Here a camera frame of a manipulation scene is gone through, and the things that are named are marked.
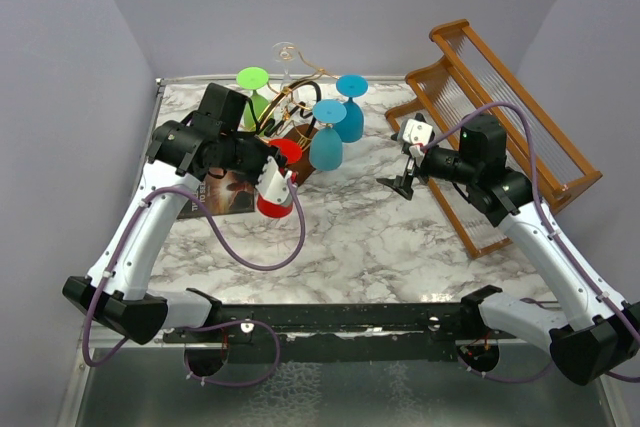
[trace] blue wine glass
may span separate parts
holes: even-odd
[[[342,140],[332,128],[347,115],[345,106],[337,100],[321,100],[313,106],[313,116],[326,127],[313,136],[309,162],[316,170],[335,170],[342,164]]]
[[[360,75],[343,75],[336,82],[336,89],[342,95],[349,97],[344,103],[347,110],[345,118],[335,125],[335,130],[345,143],[356,142],[364,133],[364,114],[354,97],[360,97],[367,92],[369,83]]]

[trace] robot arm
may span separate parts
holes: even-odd
[[[406,120],[392,138],[402,145],[409,160],[402,176],[378,179],[380,183],[409,200],[415,178],[454,183],[467,202],[524,252],[562,307],[560,313],[545,311],[501,289],[485,287],[462,300],[468,323],[478,337],[489,329],[515,335],[548,352],[558,368],[581,385],[635,355],[637,342],[602,297],[606,295],[636,328],[640,304],[630,305],[598,275],[543,202],[543,212],[556,228],[547,234],[536,210],[531,182],[523,173],[506,167],[506,132],[494,116],[482,114],[469,120],[460,132],[458,151],[435,146],[425,152],[423,147],[432,140],[433,129],[420,114]],[[458,184],[465,186],[466,194]],[[591,288],[559,241],[604,294]]]
[[[160,329],[200,327],[215,299],[190,289],[185,292],[148,290],[151,270],[186,197],[166,192],[148,205],[143,199],[154,191],[177,188],[195,193],[211,169],[238,172],[262,198],[287,205],[291,196],[284,158],[276,147],[266,145],[253,133],[238,132],[248,98],[216,84],[209,84],[198,109],[182,122],[158,127],[147,151],[136,194],[113,239],[85,277],[70,277],[63,294],[86,312],[104,278],[95,320],[140,344]],[[141,203],[145,206],[139,211]],[[131,219],[137,222],[127,231]],[[111,272],[105,269],[120,239],[127,238]]]

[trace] marble table surface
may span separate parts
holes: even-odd
[[[157,124],[197,108],[205,86],[168,85]],[[323,85],[323,96],[341,98],[330,84]],[[150,287],[194,287],[230,303],[448,302],[488,284],[517,297],[553,298],[514,246],[469,258],[427,187],[417,185],[408,202],[375,182],[404,168],[406,157],[389,140],[384,112],[412,99],[404,84],[372,84],[358,99],[364,137],[345,145],[338,170],[315,172],[299,189],[307,237],[291,264],[276,272],[249,270],[229,257],[205,220],[180,220],[161,250]],[[235,250],[256,263],[286,258],[298,240],[295,214],[280,220],[258,212],[216,219]]]

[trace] cable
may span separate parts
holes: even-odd
[[[258,129],[258,117],[256,117],[256,111],[253,107],[253,100],[251,100],[251,97],[247,97],[247,103],[249,104],[249,112],[251,112],[251,120],[253,120],[253,134],[258,135],[260,133]]]
[[[468,195],[464,195],[464,192],[462,192],[462,189],[460,188],[460,186],[458,184],[456,184],[455,182],[451,182],[451,185],[453,185],[453,188],[456,189],[456,192],[458,192],[460,194],[460,197],[462,197],[464,200],[467,201],[467,204],[471,203],[471,201],[469,200],[469,196]]]
[[[276,92],[277,95],[269,103],[269,105],[267,106],[267,108],[265,109],[265,111],[261,115],[261,118],[265,118],[266,120],[262,121],[262,125],[260,126],[260,129],[259,129],[258,132],[260,132],[260,133],[265,132],[267,127],[269,127],[269,132],[267,134],[268,134],[268,136],[271,136],[271,135],[274,135],[275,133],[277,133],[277,131],[279,129],[281,129],[285,125],[285,120],[281,120],[279,123],[276,124],[275,120],[270,118],[270,116],[275,111],[275,109],[278,107],[278,105],[280,105],[280,103],[289,96],[289,94],[291,94],[292,92],[296,91],[300,87],[303,87],[305,85],[310,85],[311,87],[313,87],[313,89],[315,90],[315,93],[316,93],[316,102],[320,102],[320,100],[322,99],[322,90],[320,89],[320,86],[318,85],[318,83],[315,82],[314,80],[317,80],[317,79],[313,79],[313,75],[309,76],[309,77],[304,77],[302,79],[298,79],[298,80],[292,82],[291,84],[286,86],[280,92]],[[287,124],[292,122],[292,120],[290,120],[290,119],[293,116],[293,114],[295,113],[295,109],[299,109],[300,110],[300,116],[303,119],[307,119],[307,118],[309,118],[309,115],[313,115],[313,113],[311,112],[311,109],[307,108],[306,105],[302,105],[299,102],[294,102],[294,103],[295,103],[296,107],[294,109],[292,109],[291,111],[287,110],[287,114],[289,114],[289,121],[287,122]],[[307,116],[302,114],[305,109],[309,110],[309,115],[307,115]],[[311,132],[311,129],[313,128],[313,124],[314,123],[315,123],[315,117],[311,121],[311,126],[308,129],[309,133]]]
[[[478,377],[482,377],[486,380],[492,380],[494,382],[500,382],[502,384],[527,384],[529,382],[535,382],[536,380],[540,380],[542,377],[551,372],[553,367],[553,361],[550,361],[544,369],[542,369],[537,374],[530,375],[528,377],[520,377],[517,379],[512,379],[510,377],[501,377],[499,375],[490,374],[487,372],[480,372],[479,370],[474,369],[469,364],[467,364],[462,357],[458,355],[458,363],[460,363],[467,372],[471,372],[473,375],[477,375]]]
[[[547,216],[544,214],[544,210],[542,209],[542,202],[540,200],[540,192],[539,192],[539,189],[538,189],[538,171],[536,169],[536,151],[535,151],[535,148],[533,146],[533,136],[531,135],[531,128],[529,127],[529,122],[528,122],[527,117],[526,117],[526,115],[524,113],[524,110],[522,110],[517,105],[513,105],[513,104],[510,104],[508,102],[491,102],[489,104],[485,104],[482,107],[478,107],[474,112],[472,112],[471,114],[469,114],[465,118],[463,118],[454,127],[452,127],[448,132],[445,132],[444,134],[439,135],[433,141],[429,142],[425,147],[423,147],[422,150],[424,152],[426,152],[430,148],[436,146],[437,144],[439,144],[440,142],[445,140],[447,137],[449,137],[453,133],[455,133],[458,130],[460,130],[467,122],[471,121],[472,119],[474,119],[478,115],[482,114],[486,110],[492,109],[494,107],[506,107],[507,109],[511,109],[520,118],[520,122],[522,123],[522,127],[524,128],[525,137],[527,139],[527,144],[528,144],[528,147],[529,147],[529,160],[531,162],[531,185],[532,185],[532,191],[533,191],[533,203],[534,203],[536,212],[538,213],[538,217],[540,217],[540,220],[542,221],[542,224],[544,225],[545,229],[548,232],[548,236],[552,240],[554,240],[556,242],[558,247],[560,247],[560,250],[567,257],[567,259],[569,260],[569,262],[571,263],[573,268],[576,269],[576,271],[578,272],[580,277],[582,277],[582,280],[584,280],[589,285],[589,287],[591,287],[591,289],[596,293],[596,296],[598,296],[598,297],[600,297],[602,299],[602,301],[607,305],[607,307],[609,307],[611,309],[611,311],[616,315],[616,317],[618,317],[618,319],[620,319],[620,321],[626,327],[626,329],[629,331],[629,333],[631,334],[633,339],[638,344],[640,344],[640,333],[633,327],[631,322],[629,322],[629,319],[627,319],[627,317],[613,303],[613,301],[611,299],[609,299],[608,296],[603,295],[604,292],[602,291],[602,289],[598,286],[598,284],[591,277],[589,277],[589,274],[587,274],[587,272],[584,270],[582,265],[580,265],[580,262],[578,261],[578,259],[576,259],[576,257],[571,253],[571,251],[566,246],[566,244],[562,241],[560,236],[556,235],[555,229],[551,225],[551,222],[549,221],[549,219],[547,219]],[[611,377],[613,377],[615,379],[618,379],[618,380],[624,380],[625,382],[640,383],[640,377],[626,377],[626,376],[623,376],[623,375],[620,375],[620,374],[614,374],[612,372],[608,373],[607,375],[610,375]]]
[[[302,250],[302,246],[304,245],[304,238],[306,235],[306,226],[305,226],[304,212],[302,211],[302,206],[300,205],[300,200],[298,199],[297,186],[293,182],[291,182],[291,179],[288,179],[287,187],[289,188],[289,192],[291,193],[291,198],[293,199],[293,203],[296,206],[296,212],[298,213],[298,218],[300,219],[300,238],[298,240],[298,245],[296,246],[294,251],[291,253],[291,255],[289,255],[289,257],[287,257],[285,260],[283,260],[278,264],[274,264],[270,266],[257,265],[252,262],[246,261],[242,257],[240,257],[224,239],[224,237],[222,236],[222,232],[216,225],[216,222],[213,219],[213,216],[211,215],[209,210],[206,208],[206,206],[200,201],[200,199],[198,199],[196,195],[192,194],[191,192],[188,192],[186,190],[183,190],[177,187],[162,187],[154,190],[149,195],[147,195],[144,199],[142,199],[141,204],[143,205],[138,206],[138,208],[134,211],[133,215],[131,216],[131,219],[129,219],[129,222],[127,223],[124,231],[122,232],[122,236],[120,237],[120,240],[118,241],[116,248],[113,251],[113,255],[109,259],[109,263],[107,264],[107,266],[103,271],[102,279],[100,279],[100,282],[98,283],[98,286],[96,287],[96,290],[94,291],[93,296],[91,297],[91,302],[89,303],[89,307],[87,309],[87,315],[85,316],[84,324],[82,328],[82,356],[84,358],[85,364],[87,364],[89,367],[99,367],[103,365],[111,357],[113,357],[113,355],[120,349],[120,347],[122,347],[125,344],[125,342],[128,340],[127,337],[124,337],[100,360],[94,360],[91,358],[91,352],[89,351],[89,338],[91,335],[91,322],[96,312],[96,308],[98,307],[98,302],[100,301],[100,297],[104,291],[104,288],[107,285],[107,282],[113,275],[113,269],[115,268],[116,262],[120,257],[120,254],[122,254],[122,250],[124,249],[127,241],[129,240],[129,237],[131,236],[131,232],[133,231],[134,227],[140,220],[140,216],[145,211],[145,209],[149,207],[153,199],[155,199],[159,195],[167,194],[167,193],[178,194],[178,195],[182,195],[183,197],[186,197],[187,199],[195,203],[198,206],[198,208],[202,210],[202,212],[204,212],[205,216],[207,217],[207,220],[209,221],[209,224],[211,225],[211,228],[213,229],[213,233],[215,234],[216,238],[220,241],[220,243],[222,244],[222,247],[227,251],[227,253],[233,259],[235,259],[237,262],[244,265],[245,267],[249,267],[250,269],[264,272],[264,271],[277,270],[291,263],[291,261],[298,256],[298,254]]]
[[[545,304],[556,304],[556,302],[553,300],[536,300],[532,299],[531,297],[523,297],[522,299],[520,299],[520,302],[524,302],[525,304],[535,304],[541,309],[545,310],[549,308]]]
[[[186,328],[185,330],[188,330],[188,331],[191,331],[191,332],[211,332],[212,330],[225,329],[227,327],[233,327],[234,325],[240,325],[240,324],[255,324],[255,325],[259,325],[260,327],[263,327],[264,329],[266,329],[267,332],[269,332],[269,334],[271,335],[271,337],[273,337],[274,344],[276,346],[276,355],[275,355],[275,358],[273,360],[273,364],[271,364],[271,367],[269,367],[269,370],[267,370],[267,372],[265,372],[263,375],[261,375],[257,379],[247,380],[245,382],[226,382],[226,381],[222,381],[222,380],[212,379],[211,378],[212,376],[200,377],[200,376],[195,375],[193,373],[193,370],[191,369],[191,366],[189,365],[189,360],[187,359],[187,356],[185,355],[184,365],[185,365],[185,367],[187,368],[187,370],[189,372],[189,375],[187,375],[187,379],[193,377],[193,378],[199,380],[200,382],[206,382],[208,384],[213,384],[213,385],[221,385],[223,387],[252,387],[254,385],[258,385],[261,382],[264,382],[265,380],[267,380],[269,377],[271,377],[275,373],[276,369],[278,368],[278,365],[280,364],[280,340],[278,339],[278,334],[276,334],[276,332],[273,330],[273,328],[270,325],[265,324],[264,322],[261,322],[259,320],[251,320],[251,319],[233,320],[231,322],[225,322],[223,324],[212,325],[212,326],[209,326],[209,327]]]
[[[483,336],[483,337],[478,337],[476,340],[474,340],[473,342],[465,345],[464,347],[471,347],[472,345],[477,344],[478,342],[480,342],[481,340],[484,340],[484,346],[485,348],[487,347],[487,342],[489,342],[489,336],[491,335],[491,331],[489,331],[487,333],[487,335]]]

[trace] red cup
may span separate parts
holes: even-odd
[[[302,149],[291,139],[273,139],[269,145],[280,149],[280,153],[287,158],[287,165],[295,164],[302,158]]]
[[[260,211],[262,215],[266,215],[272,219],[281,219],[282,217],[289,215],[293,210],[293,199],[289,199],[288,204],[272,204],[271,202],[264,200],[262,196],[258,194],[256,207],[258,207],[258,211]]]

